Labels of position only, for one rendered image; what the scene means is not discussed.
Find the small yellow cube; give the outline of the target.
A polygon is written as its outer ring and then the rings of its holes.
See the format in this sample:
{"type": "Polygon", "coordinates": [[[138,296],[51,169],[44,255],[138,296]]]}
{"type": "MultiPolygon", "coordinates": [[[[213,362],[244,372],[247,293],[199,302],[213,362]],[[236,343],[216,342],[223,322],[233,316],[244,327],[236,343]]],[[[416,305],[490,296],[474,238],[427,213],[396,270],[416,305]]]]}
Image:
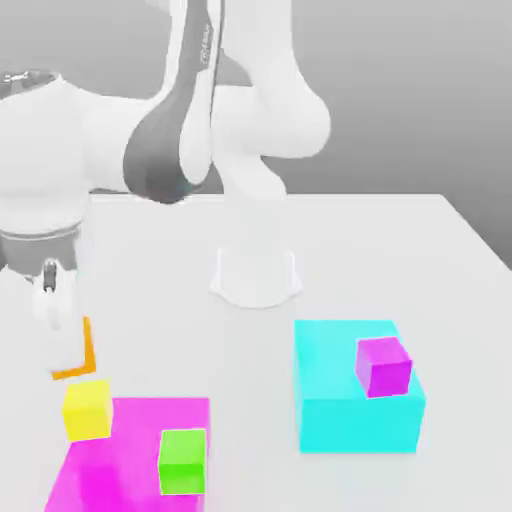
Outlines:
{"type": "Polygon", "coordinates": [[[106,379],[69,384],[62,414],[70,442],[108,438],[113,422],[113,400],[106,379]]]}

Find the small green cube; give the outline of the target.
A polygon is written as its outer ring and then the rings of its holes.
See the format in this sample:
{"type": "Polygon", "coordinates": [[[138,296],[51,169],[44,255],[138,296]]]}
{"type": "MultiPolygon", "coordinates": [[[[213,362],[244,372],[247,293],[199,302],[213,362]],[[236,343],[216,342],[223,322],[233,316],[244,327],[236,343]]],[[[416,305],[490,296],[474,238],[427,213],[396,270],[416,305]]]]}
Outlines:
{"type": "Polygon", "coordinates": [[[192,496],[205,493],[207,441],[204,428],[162,431],[157,459],[161,495],[192,496]]]}

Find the large magenta box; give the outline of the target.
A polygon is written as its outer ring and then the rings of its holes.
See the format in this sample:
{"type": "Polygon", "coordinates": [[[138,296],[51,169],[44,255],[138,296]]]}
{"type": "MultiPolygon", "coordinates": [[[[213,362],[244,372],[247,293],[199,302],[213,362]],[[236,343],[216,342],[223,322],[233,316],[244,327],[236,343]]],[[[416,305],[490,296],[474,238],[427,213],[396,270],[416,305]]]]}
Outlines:
{"type": "Polygon", "coordinates": [[[73,443],[44,512],[204,512],[201,495],[160,493],[161,432],[210,431],[205,397],[119,397],[111,436],[73,443]]]}

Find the large cyan box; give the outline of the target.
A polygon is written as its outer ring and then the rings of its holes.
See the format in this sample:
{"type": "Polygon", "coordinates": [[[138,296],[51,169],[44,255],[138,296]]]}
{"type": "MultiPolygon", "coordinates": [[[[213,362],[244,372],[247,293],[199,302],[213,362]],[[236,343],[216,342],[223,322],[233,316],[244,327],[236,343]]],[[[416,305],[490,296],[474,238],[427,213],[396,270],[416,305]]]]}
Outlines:
{"type": "Polygon", "coordinates": [[[391,320],[296,320],[294,396],[302,453],[404,454],[417,448],[426,396],[417,373],[408,390],[369,398],[356,375],[362,339],[399,338],[391,320]]]}

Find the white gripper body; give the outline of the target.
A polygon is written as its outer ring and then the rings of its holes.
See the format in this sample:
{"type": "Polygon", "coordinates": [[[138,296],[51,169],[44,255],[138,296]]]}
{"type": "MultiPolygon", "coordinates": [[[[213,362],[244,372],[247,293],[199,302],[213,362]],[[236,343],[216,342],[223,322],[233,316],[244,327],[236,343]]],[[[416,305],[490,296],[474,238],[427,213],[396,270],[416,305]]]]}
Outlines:
{"type": "Polygon", "coordinates": [[[41,272],[32,305],[42,344],[44,368],[59,372],[84,363],[83,326],[74,271],[41,272]]]}

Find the small orange cube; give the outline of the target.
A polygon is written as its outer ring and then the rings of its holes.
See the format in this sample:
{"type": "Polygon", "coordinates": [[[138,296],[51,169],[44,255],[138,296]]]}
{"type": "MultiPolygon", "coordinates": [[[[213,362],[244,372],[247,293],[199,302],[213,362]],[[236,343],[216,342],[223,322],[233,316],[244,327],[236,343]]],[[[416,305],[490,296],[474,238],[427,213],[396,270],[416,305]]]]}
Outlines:
{"type": "Polygon", "coordinates": [[[94,351],[94,344],[92,338],[92,328],[90,318],[88,316],[82,317],[82,325],[83,325],[83,347],[84,347],[84,362],[81,366],[52,371],[51,376],[52,379],[64,380],[73,377],[80,377],[87,374],[92,374],[96,371],[96,356],[94,351]]]}

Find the small purple cube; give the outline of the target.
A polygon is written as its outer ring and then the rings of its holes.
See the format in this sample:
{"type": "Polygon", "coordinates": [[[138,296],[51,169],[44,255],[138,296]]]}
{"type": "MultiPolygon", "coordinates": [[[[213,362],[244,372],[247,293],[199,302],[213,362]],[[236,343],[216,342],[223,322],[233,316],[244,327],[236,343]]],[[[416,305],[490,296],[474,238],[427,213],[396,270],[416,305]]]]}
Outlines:
{"type": "Polygon", "coordinates": [[[357,342],[355,375],[367,398],[406,394],[411,372],[412,359],[397,336],[357,342]]]}

